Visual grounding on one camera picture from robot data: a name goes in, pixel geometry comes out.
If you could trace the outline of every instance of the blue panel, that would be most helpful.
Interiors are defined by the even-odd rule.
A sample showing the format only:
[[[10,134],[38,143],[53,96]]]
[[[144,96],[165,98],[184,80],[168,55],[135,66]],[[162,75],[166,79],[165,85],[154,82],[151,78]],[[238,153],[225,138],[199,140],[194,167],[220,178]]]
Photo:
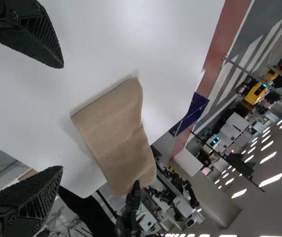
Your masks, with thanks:
[[[200,118],[208,103],[208,99],[195,92],[191,100],[188,112],[182,120],[180,120],[177,124],[175,124],[175,126],[173,126],[169,130],[169,133],[172,136],[178,136],[187,127],[189,127],[191,124],[193,124]]]

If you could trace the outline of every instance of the red stripe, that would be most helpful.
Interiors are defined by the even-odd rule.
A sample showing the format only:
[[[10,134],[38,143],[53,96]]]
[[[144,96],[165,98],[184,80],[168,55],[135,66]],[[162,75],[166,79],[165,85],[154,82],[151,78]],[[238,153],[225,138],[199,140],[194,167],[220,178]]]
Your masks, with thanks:
[[[205,73],[197,89],[197,93],[205,98],[208,98],[211,93],[221,70],[222,58],[228,53],[250,3],[251,0],[226,0],[224,3],[204,62],[203,68],[205,69]],[[193,127],[194,124],[177,136],[169,160],[173,160],[175,155],[184,149]]]

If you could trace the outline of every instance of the white table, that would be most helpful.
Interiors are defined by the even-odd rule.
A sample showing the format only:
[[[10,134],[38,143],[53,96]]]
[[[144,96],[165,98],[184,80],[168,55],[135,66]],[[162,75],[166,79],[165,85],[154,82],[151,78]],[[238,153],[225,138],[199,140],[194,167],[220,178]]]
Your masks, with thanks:
[[[86,197],[106,180],[70,116],[137,74],[150,143],[187,112],[224,0],[47,0],[65,68],[0,44],[0,149],[35,170],[65,167]]]

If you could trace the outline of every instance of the black cable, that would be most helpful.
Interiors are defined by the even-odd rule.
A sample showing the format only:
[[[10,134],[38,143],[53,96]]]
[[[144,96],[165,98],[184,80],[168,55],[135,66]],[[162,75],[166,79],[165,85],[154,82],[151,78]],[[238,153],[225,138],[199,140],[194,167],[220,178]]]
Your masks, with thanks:
[[[74,229],[74,230],[77,231],[78,233],[81,233],[83,236],[88,237],[87,235],[85,235],[84,233],[80,232],[79,230],[77,230],[77,229]]]
[[[83,227],[82,227],[82,230],[83,230],[83,231],[86,231],[88,234],[90,234],[91,236],[93,236],[91,232],[89,232],[88,230],[84,229]]]
[[[117,218],[118,218],[118,214],[112,209],[112,207],[109,205],[109,203],[107,202],[107,200],[102,196],[101,192],[100,192],[99,190],[97,190],[96,193],[101,197],[101,199],[103,200],[103,202],[105,203],[105,205],[108,207],[108,209],[110,210],[110,212],[112,213],[112,215],[117,219]]]
[[[17,160],[13,163],[11,163],[10,165],[8,165],[5,169],[0,171],[0,174],[3,173],[5,170],[7,170],[8,168],[10,168],[13,164],[15,164],[17,162]]]

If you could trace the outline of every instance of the yellow machine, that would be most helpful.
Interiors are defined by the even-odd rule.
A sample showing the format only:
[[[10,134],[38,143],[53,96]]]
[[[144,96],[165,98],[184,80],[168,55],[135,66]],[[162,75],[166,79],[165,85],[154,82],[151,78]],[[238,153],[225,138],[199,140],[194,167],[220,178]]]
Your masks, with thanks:
[[[278,76],[278,73],[267,73],[266,77],[270,80],[274,80],[276,79]],[[262,83],[257,83],[255,86],[253,86],[249,93],[244,97],[244,100],[247,101],[248,103],[250,103],[251,105],[255,105],[256,103],[258,103],[258,101],[263,98],[268,91],[268,87],[266,84],[262,84]]]

